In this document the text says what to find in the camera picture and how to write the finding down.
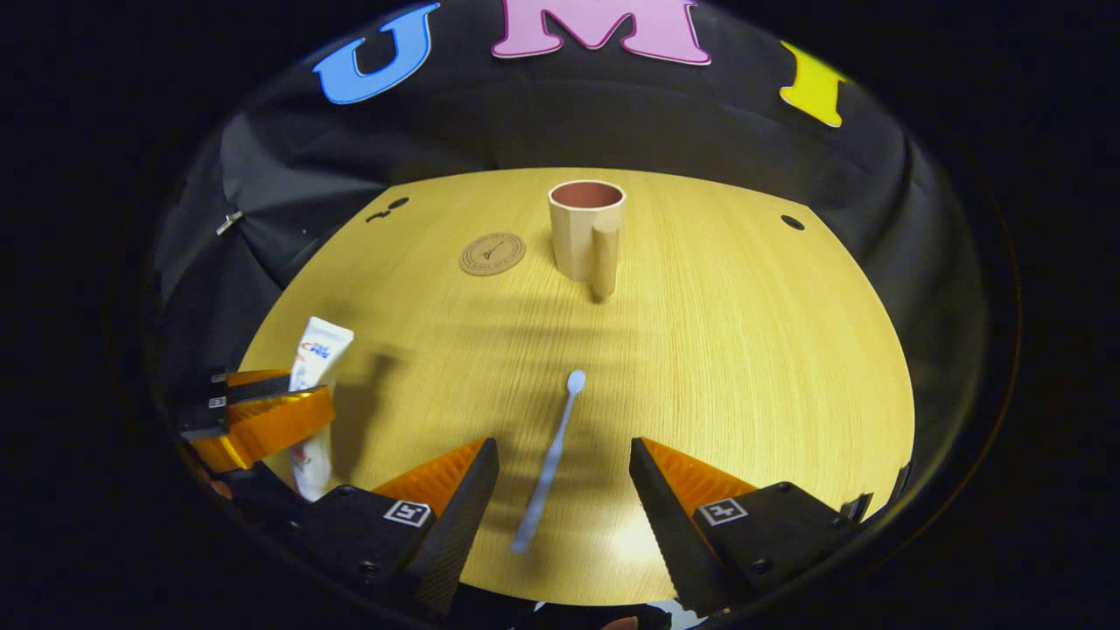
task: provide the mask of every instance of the white toothbrush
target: white toothbrush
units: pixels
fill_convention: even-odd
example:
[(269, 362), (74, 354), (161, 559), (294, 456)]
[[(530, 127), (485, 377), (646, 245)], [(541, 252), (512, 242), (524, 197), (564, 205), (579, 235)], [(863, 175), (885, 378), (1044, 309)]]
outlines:
[(541, 469), (541, 479), (536, 482), (536, 490), (533, 491), (529, 509), (525, 510), (525, 516), (521, 519), (521, 527), (517, 528), (517, 534), (513, 537), (513, 544), (510, 545), (510, 548), (514, 553), (523, 554), (529, 549), (529, 544), (532, 543), (533, 535), (536, 534), (536, 525), (541, 522), (541, 515), (544, 513), (544, 501), (549, 498), (549, 488), (552, 487), (552, 480), (557, 475), (557, 467), (560, 465), (560, 455), (563, 454), (563, 432), (568, 428), (568, 417), (571, 416), (571, 406), (576, 401), (576, 395), (584, 390), (584, 382), (586, 380), (587, 376), (584, 374), (582, 370), (576, 370), (568, 374), (568, 404), (563, 408), (563, 418), (560, 419), (560, 430), (557, 432), (556, 438), (552, 439), (552, 446), (549, 447), (549, 456), (544, 460), (544, 467)]

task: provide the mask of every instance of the coaster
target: coaster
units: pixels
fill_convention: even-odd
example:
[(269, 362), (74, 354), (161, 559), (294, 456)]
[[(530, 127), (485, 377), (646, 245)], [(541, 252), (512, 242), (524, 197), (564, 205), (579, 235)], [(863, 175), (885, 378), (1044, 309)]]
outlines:
[(493, 276), (521, 262), (524, 256), (525, 241), (495, 232), (472, 241), (459, 254), (459, 268), (472, 276)]

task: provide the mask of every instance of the wooden table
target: wooden table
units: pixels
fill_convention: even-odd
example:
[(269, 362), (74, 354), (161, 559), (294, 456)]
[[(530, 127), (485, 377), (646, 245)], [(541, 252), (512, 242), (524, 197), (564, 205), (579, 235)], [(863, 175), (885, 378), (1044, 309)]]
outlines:
[[(617, 291), (603, 304), (552, 260), (545, 195), (577, 178), (628, 195)], [(522, 237), (524, 259), (465, 274), (460, 251), (489, 232)], [(373, 488), (497, 438), (501, 473), (463, 581), (498, 593), (585, 605), (674, 595), (627, 474), (635, 436), (758, 487), (793, 481), (834, 508), (874, 492), (869, 513), (911, 457), (906, 362), (874, 289), (809, 207), (752, 191), (592, 168), (395, 186), (300, 271), (241, 369), (290, 365), (311, 315), (356, 333), (335, 391), (333, 485)], [(573, 369), (587, 387), (517, 555), (510, 541)], [(292, 483), (283, 455), (267, 463)]]

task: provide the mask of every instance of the pink letter m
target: pink letter m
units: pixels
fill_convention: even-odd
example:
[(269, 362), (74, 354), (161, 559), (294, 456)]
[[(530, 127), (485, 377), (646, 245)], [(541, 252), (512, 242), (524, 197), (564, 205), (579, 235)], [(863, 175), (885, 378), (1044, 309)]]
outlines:
[(601, 48), (623, 20), (632, 17), (634, 33), (623, 48), (646, 57), (708, 65), (689, 7), (694, 0), (503, 0), (505, 39), (492, 48), (495, 57), (529, 57), (559, 50), (563, 38), (544, 25), (544, 13), (563, 26), (585, 48)]

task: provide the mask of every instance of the white toothpaste tube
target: white toothpaste tube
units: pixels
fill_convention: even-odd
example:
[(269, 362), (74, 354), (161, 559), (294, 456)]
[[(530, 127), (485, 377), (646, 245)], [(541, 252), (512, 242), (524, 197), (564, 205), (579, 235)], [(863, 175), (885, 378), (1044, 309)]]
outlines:
[[(296, 349), (289, 391), (325, 385), (335, 390), (338, 359), (354, 341), (354, 331), (311, 317)], [(309, 501), (318, 501), (327, 492), (330, 480), (330, 425), (288, 450), (296, 488)]]

